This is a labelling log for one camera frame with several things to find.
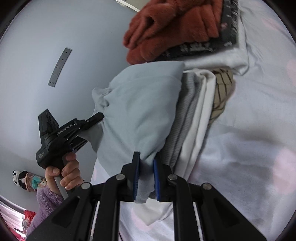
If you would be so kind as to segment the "person's left hand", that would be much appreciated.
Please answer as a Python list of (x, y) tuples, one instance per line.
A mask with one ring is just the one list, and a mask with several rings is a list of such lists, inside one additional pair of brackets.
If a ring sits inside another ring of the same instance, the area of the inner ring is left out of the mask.
[(78, 187), (84, 182), (80, 176), (81, 172), (79, 170), (79, 162), (76, 159), (76, 155), (74, 153), (69, 153), (65, 156), (65, 160), (67, 161), (67, 164), (62, 169), (62, 172), (53, 166), (48, 166), (45, 170), (47, 186), (53, 193), (58, 195), (61, 195), (61, 193), (55, 182), (55, 177), (61, 176), (60, 185), (66, 190)]

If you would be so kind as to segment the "purple fleece sleeve forearm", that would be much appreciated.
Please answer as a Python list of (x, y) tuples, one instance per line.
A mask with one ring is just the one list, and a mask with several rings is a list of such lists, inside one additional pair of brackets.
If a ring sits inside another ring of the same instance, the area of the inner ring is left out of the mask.
[(41, 188), (37, 191), (37, 201), (39, 210), (27, 228), (27, 237), (56, 209), (64, 199), (51, 191), (49, 187)]

